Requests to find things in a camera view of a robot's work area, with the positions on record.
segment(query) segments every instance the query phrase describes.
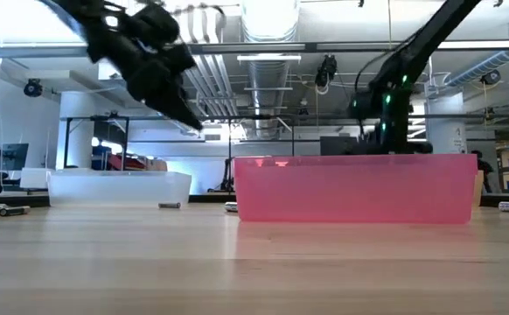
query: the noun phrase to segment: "person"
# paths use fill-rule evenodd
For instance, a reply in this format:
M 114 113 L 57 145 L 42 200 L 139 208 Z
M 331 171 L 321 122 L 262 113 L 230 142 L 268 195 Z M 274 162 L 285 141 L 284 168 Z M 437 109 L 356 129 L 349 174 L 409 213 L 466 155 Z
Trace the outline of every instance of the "person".
M 485 191 L 487 193 L 491 193 L 492 192 L 492 188 L 490 187 L 490 182 L 488 181 L 488 174 L 493 172 L 493 168 L 492 166 L 482 160 L 482 152 L 480 152 L 479 150 L 474 150 L 472 152 L 472 154 L 476 154 L 476 157 L 478 159 L 478 170 L 479 171 L 482 171 L 484 173 L 484 188 L 485 188 Z

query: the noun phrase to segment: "workbench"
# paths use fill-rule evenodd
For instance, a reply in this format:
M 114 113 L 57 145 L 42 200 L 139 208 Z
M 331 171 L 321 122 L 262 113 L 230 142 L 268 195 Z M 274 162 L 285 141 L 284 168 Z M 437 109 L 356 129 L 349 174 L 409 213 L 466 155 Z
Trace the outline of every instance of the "workbench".
M 222 205 L 0 218 L 0 314 L 505 314 L 509 213 L 241 223 Z

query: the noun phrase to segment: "translucent storage container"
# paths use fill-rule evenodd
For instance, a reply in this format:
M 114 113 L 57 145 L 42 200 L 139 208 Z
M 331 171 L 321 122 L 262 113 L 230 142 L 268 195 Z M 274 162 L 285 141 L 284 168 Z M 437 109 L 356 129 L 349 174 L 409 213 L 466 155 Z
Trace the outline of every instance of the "translucent storage container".
M 475 155 L 237 157 L 244 221 L 449 223 L 471 219 Z
M 192 177 L 174 171 L 52 171 L 52 207 L 157 207 L 188 203 Z

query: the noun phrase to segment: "white column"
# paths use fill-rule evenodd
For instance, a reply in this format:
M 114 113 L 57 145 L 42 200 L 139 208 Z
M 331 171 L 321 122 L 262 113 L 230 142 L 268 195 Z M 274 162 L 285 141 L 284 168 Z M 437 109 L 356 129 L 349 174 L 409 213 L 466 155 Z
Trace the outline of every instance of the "white column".
M 426 100 L 425 112 L 435 114 L 463 114 L 463 93 L 431 95 Z M 434 153 L 466 153 L 466 128 L 463 119 L 426 119 L 427 138 Z
M 60 118 L 90 117 L 95 115 L 94 97 L 92 94 L 80 92 L 62 93 L 60 99 Z M 67 165 L 80 168 L 91 167 L 94 123 L 74 120 L 70 123 Z M 66 143 L 66 122 L 59 124 L 59 141 L 56 156 L 56 168 L 64 168 L 64 146 Z

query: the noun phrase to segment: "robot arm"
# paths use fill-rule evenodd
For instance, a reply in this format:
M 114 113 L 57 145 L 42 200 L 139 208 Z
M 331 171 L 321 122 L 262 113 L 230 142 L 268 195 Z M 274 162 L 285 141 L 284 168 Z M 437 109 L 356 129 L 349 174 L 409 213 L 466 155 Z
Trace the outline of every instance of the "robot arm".
M 383 63 L 368 89 L 356 92 L 349 112 L 360 121 L 379 117 L 380 123 L 368 135 L 358 153 L 414 153 L 408 143 L 408 113 L 414 84 L 429 56 L 474 10 L 481 0 L 447 0 L 434 16 Z
M 195 62 L 185 44 L 173 44 L 179 26 L 162 5 L 148 2 L 129 16 L 126 8 L 104 0 L 39 1 L 87 42 L 92 62 L 106 58 L 118 68 L 135 100 L 196 130 L 202 129 L 181 88 L 181 73 L 194 67 Z M 223 14 L 219 8 L 214 9 Z

